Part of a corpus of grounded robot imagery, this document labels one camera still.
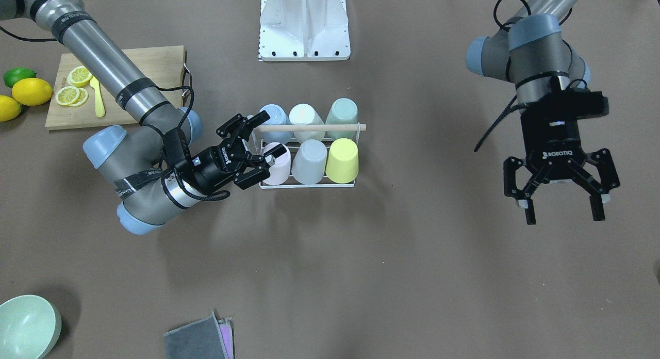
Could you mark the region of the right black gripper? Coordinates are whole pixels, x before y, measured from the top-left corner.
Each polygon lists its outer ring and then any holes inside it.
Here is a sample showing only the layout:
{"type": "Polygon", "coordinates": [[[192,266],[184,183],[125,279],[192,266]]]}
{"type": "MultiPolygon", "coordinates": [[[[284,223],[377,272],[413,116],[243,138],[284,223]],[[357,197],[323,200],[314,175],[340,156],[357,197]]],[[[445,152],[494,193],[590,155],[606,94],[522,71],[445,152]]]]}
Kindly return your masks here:
{"type": "Polygon", "coordinates": [[[249,118],[238,113],[216,129],[222,142],[195,156],[190,155],[184,140],[173,140],[176,188],[184,194],[228,194],[222,187],[230,183],[245,190],[269,178],[271,166],[287,148],[276,144],[264,155],[254,155],[247,144],[252,131],[268,119],[267,113],[249,118]]]}

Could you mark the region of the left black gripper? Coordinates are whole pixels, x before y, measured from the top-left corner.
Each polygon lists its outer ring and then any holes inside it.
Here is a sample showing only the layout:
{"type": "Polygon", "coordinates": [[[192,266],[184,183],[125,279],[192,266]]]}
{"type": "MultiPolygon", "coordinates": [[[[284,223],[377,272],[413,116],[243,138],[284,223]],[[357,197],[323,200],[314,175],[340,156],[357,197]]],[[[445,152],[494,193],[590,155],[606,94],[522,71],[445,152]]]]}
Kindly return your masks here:
{"type": "Polygon", "coordinates": [[[540,184],[562,180],[573,180],[584,188],[590,194],[592,220],[605,220],[604,202],[612,189],[620,187],[617,168],[609,149],[584,152],[578,121],[608,113],[608,98],[601,91],[585,88],[551,91],[522,112],[525,161],[516,157],[504,160],[503,189],[505,196],[514,198],[524,209],[527,225],[537,223],[531,199],[535,190],[540,184]],[[516,172],[524,163],[531,177],[518,188],[516,172]],[[584,169],[586,163],[596,167],[599,180],[584,169]]]}

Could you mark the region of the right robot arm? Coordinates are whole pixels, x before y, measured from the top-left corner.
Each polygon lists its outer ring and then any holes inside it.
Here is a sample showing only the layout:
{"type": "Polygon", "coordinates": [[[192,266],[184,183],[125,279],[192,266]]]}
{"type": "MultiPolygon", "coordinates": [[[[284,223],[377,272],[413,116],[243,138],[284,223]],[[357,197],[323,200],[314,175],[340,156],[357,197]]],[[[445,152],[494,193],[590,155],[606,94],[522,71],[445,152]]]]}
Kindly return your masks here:
{"type": "Polygon", "coordinates": [[[175,108],[155,83],[119,49],[84,8],[82,0],[2,0],[2,20],[28,18],[51,32],[128,112],[139,127],[109,126],[88,138],[83,150],[122,199],[117,214],[132,234],[144,235],[201,201],[221,201],[224,185],[257,185],[269,177],[276,144],[264,155],[250,152],[252,131],[268,121],[261,111],[236,115],[217,128],[221,143],[191,155],[201,135],[200,118],[175,108]]]}

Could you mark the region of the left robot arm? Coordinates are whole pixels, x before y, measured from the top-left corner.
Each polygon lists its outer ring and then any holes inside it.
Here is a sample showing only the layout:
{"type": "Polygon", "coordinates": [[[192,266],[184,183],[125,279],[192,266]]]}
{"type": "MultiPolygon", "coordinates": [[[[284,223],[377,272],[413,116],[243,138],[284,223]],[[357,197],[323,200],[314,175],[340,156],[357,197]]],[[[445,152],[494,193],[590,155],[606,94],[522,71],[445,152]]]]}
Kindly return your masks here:
{"type": "Polygon", "coordinates": [[[561,24],[578,0],[522,1],[492,37],[474,39],[465,63],[474,74],[514,84],[516,96],[497,118],[520,114],[525,157],[503,163],[504,194],[535,224],[532,196],[542,184],[572,181],[590,196],[592,218],[604,220],[609,192],[620,186],[606,148],[586,153],[578,122],[605,117],[608,98],[588,88],[591,70],[562,37],[561,24]]]}

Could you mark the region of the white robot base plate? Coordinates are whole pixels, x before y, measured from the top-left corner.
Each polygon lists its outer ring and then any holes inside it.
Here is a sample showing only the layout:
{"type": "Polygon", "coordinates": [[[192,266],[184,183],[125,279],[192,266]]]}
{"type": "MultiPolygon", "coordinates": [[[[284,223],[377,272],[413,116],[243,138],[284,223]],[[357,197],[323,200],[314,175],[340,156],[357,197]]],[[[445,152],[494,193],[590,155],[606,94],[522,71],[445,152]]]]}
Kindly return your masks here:
{"type": "Polygon", "coordinates": [[[260,0],[261,61],[351,57],[347,0],[260,0]]]}

